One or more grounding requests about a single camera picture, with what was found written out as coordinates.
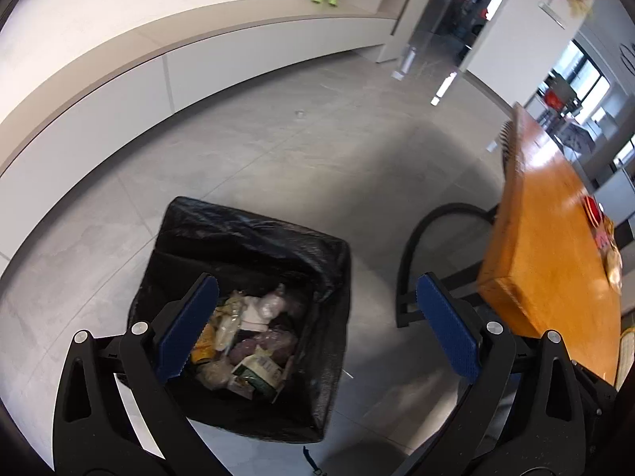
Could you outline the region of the green white medicine packet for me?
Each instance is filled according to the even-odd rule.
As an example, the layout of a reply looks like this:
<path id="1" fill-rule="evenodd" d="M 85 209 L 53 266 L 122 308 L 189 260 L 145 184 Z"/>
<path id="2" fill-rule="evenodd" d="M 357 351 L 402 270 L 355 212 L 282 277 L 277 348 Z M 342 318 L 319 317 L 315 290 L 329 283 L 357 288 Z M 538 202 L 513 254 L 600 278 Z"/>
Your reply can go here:
<path id="1" fill-rule="evenodd" d="M 285 381 L 285 372 L 273 361 L 267 350 L 257 347 L 233 369 L 233 381 L 244 388 L 250 397 L 273 401 Z"/>

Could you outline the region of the black lined trash bin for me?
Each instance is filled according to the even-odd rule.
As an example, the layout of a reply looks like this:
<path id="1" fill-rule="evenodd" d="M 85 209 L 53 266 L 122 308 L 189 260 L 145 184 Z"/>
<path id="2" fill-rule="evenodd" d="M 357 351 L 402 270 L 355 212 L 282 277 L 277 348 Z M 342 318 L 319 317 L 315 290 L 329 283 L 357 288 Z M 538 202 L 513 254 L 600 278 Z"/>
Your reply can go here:
<path id="1" fill-rule="evenodd" d="M 130 322 L 150 321 L 202 274 L 219 295 L 180 375 L 167 380 L 187 418 L 282 443 L 322 441 L 346 351 L 352 259 L 341 238 L 192 198 L 167 207 Z M 285 372 L 273 401 L 233 369 L 257 347 Z"/>

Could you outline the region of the black chair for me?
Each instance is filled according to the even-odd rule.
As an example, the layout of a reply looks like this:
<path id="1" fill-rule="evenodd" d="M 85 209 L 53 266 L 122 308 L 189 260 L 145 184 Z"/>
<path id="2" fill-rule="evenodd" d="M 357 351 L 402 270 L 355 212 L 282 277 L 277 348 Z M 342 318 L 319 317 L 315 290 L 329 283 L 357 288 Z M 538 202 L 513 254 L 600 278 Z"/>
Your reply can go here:
<path id="1" fill-rule="evenodd" d="M 424 318 L 416 299 L 417 279 L 434 273 L 451 294 L 475 307 L 484 305 L 476 290 L 484 250 L 490 241 L 496 207 L 481 209 L 462 202 L 432 209 L 414 228 L 396 276 L 395 322 L 398 328 Z"/>

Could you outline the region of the bread in clear bag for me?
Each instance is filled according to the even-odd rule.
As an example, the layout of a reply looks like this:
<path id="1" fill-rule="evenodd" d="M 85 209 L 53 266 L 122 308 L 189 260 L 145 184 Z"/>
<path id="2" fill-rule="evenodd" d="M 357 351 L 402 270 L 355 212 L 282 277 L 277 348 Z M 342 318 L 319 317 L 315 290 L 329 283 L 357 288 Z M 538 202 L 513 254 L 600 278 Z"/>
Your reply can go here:
<path id="1" fill-rule="evenodd" d="M 597 230 L 597 246 L 603 258 L 604 269 L 609 285 L 617 294 L 622 292 L 623 262 L 615 240 L 615 225 L 606 218 Z"/>

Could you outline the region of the red striped flat package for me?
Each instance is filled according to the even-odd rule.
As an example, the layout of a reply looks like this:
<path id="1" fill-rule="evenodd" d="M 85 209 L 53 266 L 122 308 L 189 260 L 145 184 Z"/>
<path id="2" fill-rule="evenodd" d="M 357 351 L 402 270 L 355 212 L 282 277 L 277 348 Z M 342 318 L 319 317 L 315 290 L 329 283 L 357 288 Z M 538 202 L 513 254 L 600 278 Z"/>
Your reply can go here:
<path id="1" fill-rule="evenodd" d="M 600 227 L 603 224 L 604 212 L 598 202 L 592 196 L 585 194 L 581 198 L 581 203 L 590 226 L 593 229 Z"/>

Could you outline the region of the dining chairs background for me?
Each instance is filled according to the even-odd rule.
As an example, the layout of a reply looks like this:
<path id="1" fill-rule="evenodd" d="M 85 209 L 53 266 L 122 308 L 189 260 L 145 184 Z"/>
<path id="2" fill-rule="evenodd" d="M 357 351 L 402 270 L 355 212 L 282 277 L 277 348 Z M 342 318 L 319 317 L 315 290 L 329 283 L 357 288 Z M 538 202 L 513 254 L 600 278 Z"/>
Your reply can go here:
<path id="1" fill-rule="evenodd" d="M 529 115 L 547 132 L 569 162 L 595 150 L 592 129 L 585 126 L 589 119 L 585 113 L 595 108 L 590 97 L 597 84 L 603 81 L 603 76 L 597 76 L 590 88 L 581 87 L 581 95 L 578 95 L 572 83 L 551 70 L 525 104 Z"/>

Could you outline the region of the white low cabinet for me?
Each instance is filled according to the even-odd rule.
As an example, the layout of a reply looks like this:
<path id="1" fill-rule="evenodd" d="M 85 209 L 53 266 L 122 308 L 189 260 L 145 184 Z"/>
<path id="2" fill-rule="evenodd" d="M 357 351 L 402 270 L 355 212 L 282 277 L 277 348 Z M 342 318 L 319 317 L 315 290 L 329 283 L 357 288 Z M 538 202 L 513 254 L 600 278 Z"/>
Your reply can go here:
<path id="1" fill-rule="evenodd" d="M 86 175 L 175 113 L 254 77 L 380 46 L 395 19 L 310 0 L 238 0 L 151 21 L 70 62 L 1 125 L 1 261 Z"/>

